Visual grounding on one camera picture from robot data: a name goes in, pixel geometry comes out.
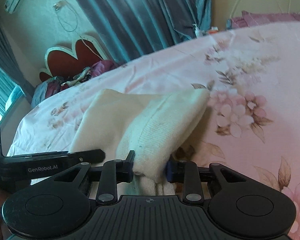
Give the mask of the cream knit sweater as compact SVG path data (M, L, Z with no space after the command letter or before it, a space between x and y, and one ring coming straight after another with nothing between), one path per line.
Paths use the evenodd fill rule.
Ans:
M104 89L84 113L70 152L102 150L109 161L134 150L133 181L121 184L119 194L173 195L166 163L200 122L209 98L207 89L164 95Z

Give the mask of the pile of clothes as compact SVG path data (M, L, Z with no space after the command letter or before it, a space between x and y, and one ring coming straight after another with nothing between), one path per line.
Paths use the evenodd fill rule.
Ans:
M34 91L31 101L31 108L35 108L45 99L70 87L84 83L93 77L100 76L108 71L114 70L117 65L110 60L102 60L93 64L91 67L85 67L79 74L73 77L51 77L39 84Z

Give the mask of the pink floral bed sheet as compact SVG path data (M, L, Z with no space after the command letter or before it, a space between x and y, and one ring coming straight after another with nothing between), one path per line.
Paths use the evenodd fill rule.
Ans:
M171 139L174 155L199 166L220 162L287 195L296 206L290 230L300 239L300 22L224 31L133 60L68 88L20 122L8 156L100 147L108 159L146 145L137 177L120 191L171 194L157 182L167 155L156 153L172 115L147 118L145 139L124 124L142 94L205 94L197 126Z

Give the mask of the red heart-shaped headboard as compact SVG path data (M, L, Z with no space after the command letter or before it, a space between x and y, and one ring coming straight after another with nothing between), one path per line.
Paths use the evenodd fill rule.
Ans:
M45 67L39 71L39 79L44 82L52 77L73 77L95 63L110 57L96 38L80 35L73 40L71 47L54 46L47 49L44 57Z

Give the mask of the left window curtain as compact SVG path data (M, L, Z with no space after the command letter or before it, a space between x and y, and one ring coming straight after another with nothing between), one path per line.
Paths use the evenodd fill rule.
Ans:
M20 90L27 101L32 100L34 87L21 72L8 38L0 25L0 122L7 112L8 98L15 88Z

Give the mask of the white pump bottle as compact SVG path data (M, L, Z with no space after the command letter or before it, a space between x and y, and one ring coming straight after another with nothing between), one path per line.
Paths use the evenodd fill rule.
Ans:
M194 34L195 34L196 38L203 37L203 32L200 30L198 25L193 24L193 28L194 28Z

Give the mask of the orange box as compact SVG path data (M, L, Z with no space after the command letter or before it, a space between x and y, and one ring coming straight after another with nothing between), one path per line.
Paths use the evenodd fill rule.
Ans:
M206 33L209 34L209 35L215 34L217 32L219 32L217 27L212 27L211 29L206 31Z

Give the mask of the blue curtain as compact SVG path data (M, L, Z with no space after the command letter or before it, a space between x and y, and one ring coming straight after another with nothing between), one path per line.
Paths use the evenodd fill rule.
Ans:
M195 38L211 27L211 0L76 0L117 63Z

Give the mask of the purple pillow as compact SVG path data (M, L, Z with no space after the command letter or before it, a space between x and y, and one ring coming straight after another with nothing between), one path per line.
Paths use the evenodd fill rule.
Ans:
M300 21L300 14L297 13L271 13L256 14L242 11L242 15L227 20L226 29L237 29L265 25L275 22Z

